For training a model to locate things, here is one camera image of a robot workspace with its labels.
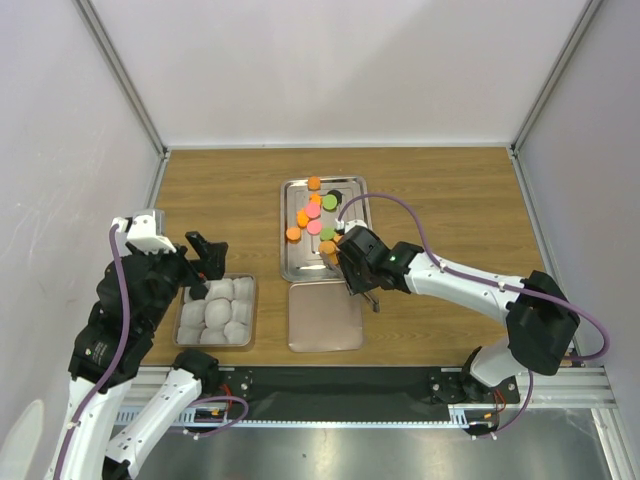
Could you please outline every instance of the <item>plastic container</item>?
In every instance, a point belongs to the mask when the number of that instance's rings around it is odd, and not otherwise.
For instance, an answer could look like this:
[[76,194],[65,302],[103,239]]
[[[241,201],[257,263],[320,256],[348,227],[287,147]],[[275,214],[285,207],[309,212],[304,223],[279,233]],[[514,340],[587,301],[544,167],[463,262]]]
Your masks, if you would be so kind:
[[256,312],[258,306],[258,282],[256,277],[249,273],[228,273],[224,276],[224,278],[230,278],[232,280],[241,277],[249,277],[253,279],[253,296],[250,300],[251,302],[251,319],[249,320],[249,324],[247,325],[249,330],[249,338],[246,342],[242,344],[232,344],[232,343],[218,343],[218,344],[202,344],[202,343],[178,343],[178,329],[180,328],[180,323],[182,319],[182,307],[185,304],[185,289],[181,289],[179,295],[180,303],[178,305],[178,313],[176,315],[175,324],[173,326],[173,335],[172,340],[175,345],[178,347],[189,347],[189,348],[202,348],[202,349],[216,349],[216,350],[225,350],[229,352],[246,352],[253,348],[256,339]]

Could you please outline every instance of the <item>wooden tabletop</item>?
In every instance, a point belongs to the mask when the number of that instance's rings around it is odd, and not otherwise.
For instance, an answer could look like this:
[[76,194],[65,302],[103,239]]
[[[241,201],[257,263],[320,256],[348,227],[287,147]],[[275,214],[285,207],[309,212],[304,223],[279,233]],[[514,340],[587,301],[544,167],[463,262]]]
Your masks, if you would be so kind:
[[[364,307],[363,348],[294,353],[287,345],[287,293],[280,276],[280,185],[310,175],[362,175],[369,192],[397,195],[423,220],[432,248],[450,260],[496,273],[541,269],[529,218],[504,148],[262,149],[174,151],[157,207],[167,235],[186,243],[198,230],[227,241],[228,272],[258,279],[256,342],[248,352],[206,350],[234,365],[461,365],[504,330],[493,320],[437,298],[378,291],[382,312]],[[372,199],[375,232],[387,245],[419,244],[411,217]],[[170,364],[176,302],[158,328],[147,365]]]

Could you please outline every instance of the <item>wall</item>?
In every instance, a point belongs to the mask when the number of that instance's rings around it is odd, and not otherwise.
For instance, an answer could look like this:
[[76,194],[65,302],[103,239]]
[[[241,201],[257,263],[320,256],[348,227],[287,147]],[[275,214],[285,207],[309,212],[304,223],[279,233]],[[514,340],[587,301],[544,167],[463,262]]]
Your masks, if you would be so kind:
[[158,158],[73,2],[0,2],[0,27],[0,444],[43,399],[42,478],[111,219],[144,207]]
[[[522,151],[542,228],[567,293],[611,332],[606,370],[636,447],[638,19],[636,0],[605,2]],[[585,350],[600,347],[592,329],[580,331]]]
[[170,146],[510,142],[585,0],[94,0]]

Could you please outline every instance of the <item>white wall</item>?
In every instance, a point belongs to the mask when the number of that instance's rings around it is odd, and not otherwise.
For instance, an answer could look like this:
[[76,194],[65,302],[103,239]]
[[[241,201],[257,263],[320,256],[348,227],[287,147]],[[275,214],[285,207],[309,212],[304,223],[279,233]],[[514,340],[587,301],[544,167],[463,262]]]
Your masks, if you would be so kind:
[[42,478],[111,219],[144,207],[158,159],[71,1],[0,2],[0,62],[0,444],[43,399]]
[[585,0],[94,0],[170,146],[510,142]]
[[[525,143],[542,228],[569,298],[612,335],[606,358],[640,446],[640,3],[605,2]],[[593,330],[582,344],[601,345]]]

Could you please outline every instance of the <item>gray floor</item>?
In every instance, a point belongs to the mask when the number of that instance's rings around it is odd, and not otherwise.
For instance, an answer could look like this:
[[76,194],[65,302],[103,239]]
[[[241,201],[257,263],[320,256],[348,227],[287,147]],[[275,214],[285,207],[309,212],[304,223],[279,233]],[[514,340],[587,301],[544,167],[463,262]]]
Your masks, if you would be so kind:
[[414,429],[236,428],[170,434],[138,480],[609,479],[589,410],[529,411],[497,441]]

